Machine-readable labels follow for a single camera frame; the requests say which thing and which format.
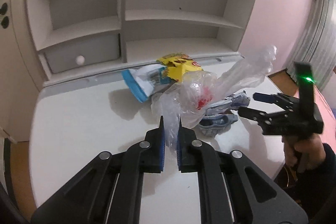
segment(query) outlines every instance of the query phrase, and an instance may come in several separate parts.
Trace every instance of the pink wall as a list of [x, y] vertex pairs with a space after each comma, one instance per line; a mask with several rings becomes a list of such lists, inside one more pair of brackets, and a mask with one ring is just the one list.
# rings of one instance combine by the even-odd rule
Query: pink wall
[[328, 105], [331, 108], [336, 108], [336, 74], [332, 73], [331, 78], [328, 81], [325, 88], [322, 90], [322, 95], [324, 96], [325, 100], [327, 101]]
[[278, 54], [273, 71], [284, 69], [286, 59], [306, 24], [311, 1], [256, 0], [240, 53], [247, 56], [252, 48], [275, 45]]

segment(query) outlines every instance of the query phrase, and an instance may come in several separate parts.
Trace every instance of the white desk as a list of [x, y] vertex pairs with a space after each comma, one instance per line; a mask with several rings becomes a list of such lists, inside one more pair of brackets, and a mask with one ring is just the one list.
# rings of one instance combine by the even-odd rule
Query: white desk
[[[220, 75], [234, 62], [202, 66]], [[266, 78], [254, 92], [274, 94], [277, 87]], [[251, 100], [250, 107], [279, 111], [276, 105]], [[101, 151], [126, 151], [157, 127], [150, 102], [139, 103], [123, 81], [45, 97], [36, 106], [30, 138], [30, 174], [39, 207]], [[254, 121], [240, 118], [215, 139], [199, 139], [216, 150], [239, 149], [269, 177], [274, 178], [284, 161], [281, 137], [263, 136]], [[181, 174], [174, 155], [166, 150], [164, 172], [145, 174], [140, 223], [200, 223], [197, 174]]]

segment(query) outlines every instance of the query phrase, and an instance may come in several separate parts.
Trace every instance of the plastic bag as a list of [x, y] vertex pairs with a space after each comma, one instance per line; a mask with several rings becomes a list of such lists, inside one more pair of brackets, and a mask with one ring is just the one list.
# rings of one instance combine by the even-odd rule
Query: plastic bag
[[249, 58], [238, 61], [219, 78], [212, 72], [193, 71], [183, 75], [164, 93], [152, 97], [152, 113], [159, 120], [163, 115], [166, 145], [176, 150], [179, 119], [187, 128], [195, 127], [205, 115], [207, 105], [243, 88], [261, 84], [272, 71], [276, 47], [271, 46]]

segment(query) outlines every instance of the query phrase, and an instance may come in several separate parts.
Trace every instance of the drawer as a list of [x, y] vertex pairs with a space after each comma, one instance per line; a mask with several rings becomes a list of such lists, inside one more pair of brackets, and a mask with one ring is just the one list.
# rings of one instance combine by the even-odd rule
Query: drawer
[[118, 34], [95, 34], [45, 49], [44, 55], [52, 73], [101, 63], [120, 57]]

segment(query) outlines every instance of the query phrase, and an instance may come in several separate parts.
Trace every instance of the black sleeve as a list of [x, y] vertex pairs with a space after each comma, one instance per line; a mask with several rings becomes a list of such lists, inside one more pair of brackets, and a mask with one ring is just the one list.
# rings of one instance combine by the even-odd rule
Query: black sleeve
[[314, 170], [297, 174], [297, 194], [310, 219], [321, 209], [336, 186], [336, 156], [328, 144], [324, 143], [323, 146], [325, 161]]

